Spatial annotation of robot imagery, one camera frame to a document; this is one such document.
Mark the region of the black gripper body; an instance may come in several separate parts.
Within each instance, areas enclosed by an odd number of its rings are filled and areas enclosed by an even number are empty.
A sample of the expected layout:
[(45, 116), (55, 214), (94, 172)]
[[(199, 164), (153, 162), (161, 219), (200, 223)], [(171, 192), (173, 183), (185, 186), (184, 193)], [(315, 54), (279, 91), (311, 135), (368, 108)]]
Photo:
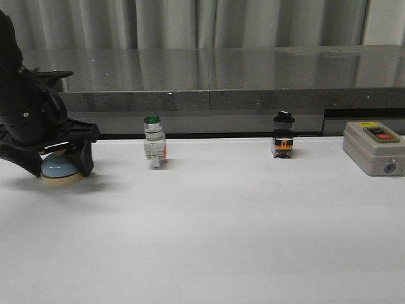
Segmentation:
[(1, 70), (1, 154), (43, 150), (73, 141), (96, 142), (96, 124), (68, 118), (64, 102), (54, 90), (71, 71)]

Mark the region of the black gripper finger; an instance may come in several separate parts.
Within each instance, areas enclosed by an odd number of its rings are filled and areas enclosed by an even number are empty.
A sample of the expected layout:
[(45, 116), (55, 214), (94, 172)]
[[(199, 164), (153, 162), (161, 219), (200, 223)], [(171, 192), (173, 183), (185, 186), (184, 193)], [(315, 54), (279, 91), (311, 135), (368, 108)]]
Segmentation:
[(78, 169), (83, 177), (90, 176), (94, 168), (92, 143), (90, 141), (69, 143), (65, 149), (65, 158)]
[(36, 151), (21, 151), (1, 144), (1, 159), (18, 165), (36, 177), (41, 176), (42, 158)]

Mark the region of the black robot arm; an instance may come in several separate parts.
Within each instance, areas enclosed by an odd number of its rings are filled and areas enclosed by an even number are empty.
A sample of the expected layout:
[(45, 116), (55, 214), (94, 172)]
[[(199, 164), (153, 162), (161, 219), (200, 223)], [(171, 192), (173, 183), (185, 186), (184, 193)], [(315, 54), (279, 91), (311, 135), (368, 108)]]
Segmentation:
[(11, 18), (1, 14), (1, 158), (36, 177), (43, 159), (63, 150), (83, 177), (94, 168), (91, 145), (100, 136), (94, 123), (68, 118), (66, 107), (53, 89), (71, 71), (38, 72), (23, 66)]

